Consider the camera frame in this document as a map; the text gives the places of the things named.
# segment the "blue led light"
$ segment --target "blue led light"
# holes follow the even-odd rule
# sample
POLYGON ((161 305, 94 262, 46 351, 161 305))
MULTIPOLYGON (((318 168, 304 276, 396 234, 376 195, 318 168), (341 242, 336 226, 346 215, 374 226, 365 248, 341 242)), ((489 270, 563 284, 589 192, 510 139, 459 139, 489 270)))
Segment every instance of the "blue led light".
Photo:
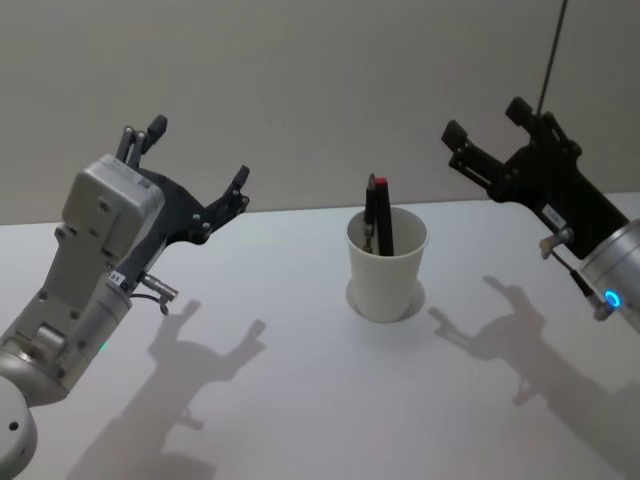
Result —
POLYGON ((607 302, 609 302, 609 305, 611 305, 613 308, 620 308, 620 306, 622 305, 620 295, 618 295, 613 290, 607 290, 606 292, 604 292, 604 298, 607 299, 607 302))

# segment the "gray wall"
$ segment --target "gray wall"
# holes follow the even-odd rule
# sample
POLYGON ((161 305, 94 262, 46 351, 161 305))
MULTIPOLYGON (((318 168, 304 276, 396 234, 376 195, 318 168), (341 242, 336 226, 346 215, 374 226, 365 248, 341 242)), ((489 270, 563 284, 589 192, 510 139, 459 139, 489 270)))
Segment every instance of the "gray wall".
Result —
MULTIPOLYGON (((526 136, 560 0, 4 0, 0 223, 59 219, 75 173, 126 123, 169 131, 148 168, 203 201, 240 163, 255 210, 482 197, 447 167, 458 119, 505 159, 526 136)), ((547 106, 607 191, 638 190, 640 3, 569 6, 547 106)))

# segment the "table surface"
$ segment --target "table surface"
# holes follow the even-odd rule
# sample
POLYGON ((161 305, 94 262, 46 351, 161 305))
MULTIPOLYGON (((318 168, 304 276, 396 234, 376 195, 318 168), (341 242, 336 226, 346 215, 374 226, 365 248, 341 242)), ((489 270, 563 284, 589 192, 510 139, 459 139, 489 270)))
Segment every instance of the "table surface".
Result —
MULTIPOLYGON (((640 216, 640 194, 611 198, 640 216)), ((350 307, 356 208, 245 214, 170 247, 153 274, 181 291, 172 315, 136 301, 69 398, 34 409, 19 478, 640 478, 640 337, 592 320, 524 208, 407 208, 430 241, 391 325, 350 307)), ((0 228, 0 327, 55 248, 53 225, 0 228)))

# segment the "white paper cup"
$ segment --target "white paper cup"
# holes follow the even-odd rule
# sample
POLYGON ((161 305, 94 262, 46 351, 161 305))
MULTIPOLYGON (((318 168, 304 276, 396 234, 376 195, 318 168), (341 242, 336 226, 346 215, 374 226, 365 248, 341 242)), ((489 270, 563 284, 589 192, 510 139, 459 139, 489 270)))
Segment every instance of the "white paper cup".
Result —
MULTIPOLYGON (((398 320, 411 303, 422 252, 429 239, 427 227, 417 215, 391 207, 395 256, 381 257, 362 250, 364 211, 347 226, 351 258, 351 287, 358 311, 373 322, 398 320)), ((373 250, 377 252, 374 236, 373 250)))

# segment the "black wire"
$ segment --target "black wire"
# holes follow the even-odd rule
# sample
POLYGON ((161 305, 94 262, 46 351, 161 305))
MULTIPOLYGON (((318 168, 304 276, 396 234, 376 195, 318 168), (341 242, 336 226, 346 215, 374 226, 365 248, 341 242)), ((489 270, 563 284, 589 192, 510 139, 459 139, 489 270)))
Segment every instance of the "black wire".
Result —
POLYGON ((159 298, 154 297, 153 295, 147 295, 146 293, 134 293, 133 295, 130 295, 129 298, 144 298, 146 300, 154 301, 158 305, 160 305, 160 299, 159 298))
POLYGON ((560 40, 560 32, 562 31, 562 24, 564 22, 564 13, 567 10, 567 3, 569 3, 569 0, 562 0, 562 7, 560 8, 560 17, 558 18, 558 25, 556 26, 556 33, 553 38, 553 46, 551 47, 551 55, 549 56, 549 63, 547 64, 547 71, 544 75, 544 83, 542 84, 542 92, 540 93, 540 100, 538 101, 538 115, 542 113, 542 104, 544 103, 544 97, 547 95, 547 87, 549 86, 549 77, 551 76, 553 61, 556 58, 556 50, 558 49, 558 40, 560 40))
POLYGON ((560 262, 560 265, 562 265, 564 268, 566 268, 570 272, 573 271, 573 267, 569 265, 567 261, 564 258, 562 258, 560 255, 558 255, 554 250, 551 250, 551 255, 553 255, 553 258, 558 260, 558 262, 560 262))

